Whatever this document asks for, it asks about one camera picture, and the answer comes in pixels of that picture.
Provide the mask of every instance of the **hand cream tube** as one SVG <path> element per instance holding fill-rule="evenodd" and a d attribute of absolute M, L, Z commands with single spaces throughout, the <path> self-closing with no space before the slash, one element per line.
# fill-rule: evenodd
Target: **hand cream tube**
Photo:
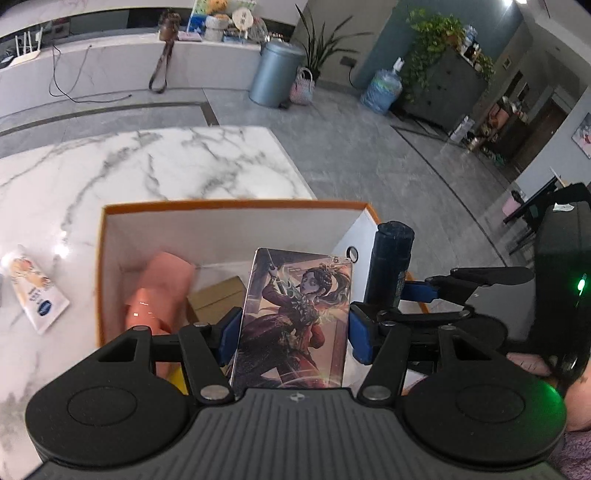
<path fill-rule="evenodd" d="M 55 284 L 25 253 L 22 245 L 2 257 L 18 302 L 38 333 L 43 333 L 70 304 Z"/>

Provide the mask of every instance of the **gray tile floor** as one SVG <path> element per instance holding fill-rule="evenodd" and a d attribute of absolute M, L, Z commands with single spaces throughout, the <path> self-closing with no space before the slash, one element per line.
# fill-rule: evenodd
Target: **gray tile floor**
<path fill-rule="evenodd" d="M 453 267 L 527 262 L 507 254 L 523 226 L 502 224 L 508 182 L 491 163 L 443 141 L 395 130 L 392 126 L 407 125 L 371 112 L 345 93 L 317 89 L 313 106 L 287 111 L 261 107 L 246 92 L 232 90 L 133 92 L 107 104 L 65 101 L 0 119 L 0 159 L 90 135 L 207 125 L 200 102 L 209 102 L 221 125 L 270 128 L 318 198 L 371 202 L 383 220 L 414 228 L 411 270 L 418 278 Z M 131 105 L 141 107 L 102 111 Z M 53 121 L 60 115 L 81 116 Z"/>

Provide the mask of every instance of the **door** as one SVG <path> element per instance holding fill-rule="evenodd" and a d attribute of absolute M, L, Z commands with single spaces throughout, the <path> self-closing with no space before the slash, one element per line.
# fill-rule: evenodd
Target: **door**
<path fill-rule="evenodd" d="M 519 171 L 524 171 L 538 156 L 546 143 L 556 133 L 567 114 L 551 99 L 540 110 L 540 113 L 530 123 L 530 136 L 515 155 L 513 163 Z"/>

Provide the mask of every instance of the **trash can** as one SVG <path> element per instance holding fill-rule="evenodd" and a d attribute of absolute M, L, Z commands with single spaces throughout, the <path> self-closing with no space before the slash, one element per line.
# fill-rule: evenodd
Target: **trash can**
<path fill-rule="evenodd" d="M 306 52 L 291 43 L 271 40 L 262 47 L 261 55 L 248 96 L 259 105 L 277 108 L 290 97 L 291 85 Z"/>

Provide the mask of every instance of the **white box on floor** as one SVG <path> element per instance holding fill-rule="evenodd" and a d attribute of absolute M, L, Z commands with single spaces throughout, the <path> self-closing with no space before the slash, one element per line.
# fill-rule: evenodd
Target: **white box on floor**
<path fill-rule="evenodd" d="M 129 285 L 166 251 L 197 265 L 193 290 L 240 276 L 248 284 L 257 248 L 345 256 L 355 247 L 352 300 L 362 301 L 380 220 L 371 205 L 319 200 L 191 200 L 109 205 L 97 264 L 98 344 L 125 329 Z M 405 302 L 407 312 L 420 312 Z"/>

